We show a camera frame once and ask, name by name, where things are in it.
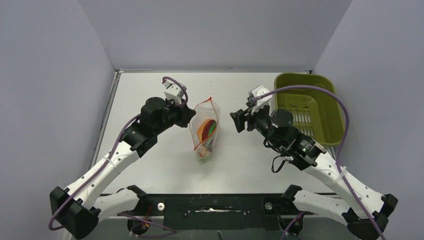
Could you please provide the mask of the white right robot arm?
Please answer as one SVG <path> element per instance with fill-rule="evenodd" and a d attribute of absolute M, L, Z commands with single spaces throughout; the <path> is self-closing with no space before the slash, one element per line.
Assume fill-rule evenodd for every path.
<path fill-rule="evenodd" d="M 286 213 L 314 213 L 343 224 L 360 240 L 380 238 L 398 203 L 395 196 L 374 191 L 346 168 L 337 167 L 322 145 L 293 126 L 294 117 L 288 110 L 270 112 L 265 106 L 253 112 L 250 107 L 230 116 L 237 132 L 258 131 L 264 137 L 264 146 L 278 152 L 283 162 L 313 176 L 338 195 L 327 197 L 290 185 L 281 199 Z"/>

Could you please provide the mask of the green toy chili pepper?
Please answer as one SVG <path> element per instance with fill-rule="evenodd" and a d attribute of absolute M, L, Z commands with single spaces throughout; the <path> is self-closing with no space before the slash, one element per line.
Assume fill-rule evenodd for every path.
<path fill-rule="evenodd" d="M 217 127 L 217 122 L 213 121 L 208 128 L 208 136 L 211 136 L 214 134 L 216 127 Z"/>

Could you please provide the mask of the olive green plastic tub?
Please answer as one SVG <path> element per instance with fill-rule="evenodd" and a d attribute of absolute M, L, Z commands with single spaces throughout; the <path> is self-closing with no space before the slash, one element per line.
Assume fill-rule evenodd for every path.
<path fill-rule="evenodd" d="M 333 83 L 317 74 L 286 72 L 274 80 L 274 88 L 308 85 L 336 93 Z M 345 126 L 338 102 L 326 93 L 314 89 L 289 89 L 274 94 L 275 108 L 293 114 L 293 126 L 326 148 L 341 143 Z"/>

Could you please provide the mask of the clear zip top bag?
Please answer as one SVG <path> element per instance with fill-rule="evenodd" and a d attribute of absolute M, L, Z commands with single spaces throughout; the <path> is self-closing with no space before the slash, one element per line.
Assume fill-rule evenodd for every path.
<path fill-rule="evenodd" d="M 221 118 L 221 108 L 210 96 L 194 108 L 196 114 L 190 120 L 189 129 L 193 141 L 193 151 L 200 163 L 206 163 L 214 151 Z"/>

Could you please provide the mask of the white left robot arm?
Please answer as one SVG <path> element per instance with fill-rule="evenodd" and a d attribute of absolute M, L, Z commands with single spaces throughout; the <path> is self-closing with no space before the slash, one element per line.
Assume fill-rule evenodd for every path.
<path fill-rule="evenodd" d="M 57 186 L 49 194 L 52 218 L 48 227 L 54 231 L 57 221 L 75 239 L 87 237 L 104 219 L 134 210 L 147 194 L 135 185 L 102 197 L 102 192 L 131 164 L 139 160 L 167 129 L 187 128 L 196 111 L 184 101 L 151 97 L 140 113 L 122 128 L 111 150 L 79 179 L 65 188 Z"/>

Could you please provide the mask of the green toy starfruit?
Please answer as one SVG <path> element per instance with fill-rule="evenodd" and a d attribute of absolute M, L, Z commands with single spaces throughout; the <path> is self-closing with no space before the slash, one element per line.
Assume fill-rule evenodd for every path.
<path fill-rule="evenodd" d="M 211 145 L 209 145 L 209 146 L 203 146 L 203 145 L 200 145 L 196 150 L 195 150 L 195 152 L 196 152 L 196 155 L 197 155 L 197 160 L 200 162 L 200 163 L 204 163 L 204 162 L 206 162 L 208 159 L 209 159 L 209 157 L 212 155 L 212 152 L 213 152 L 213 146 L 211 146 Z"/>

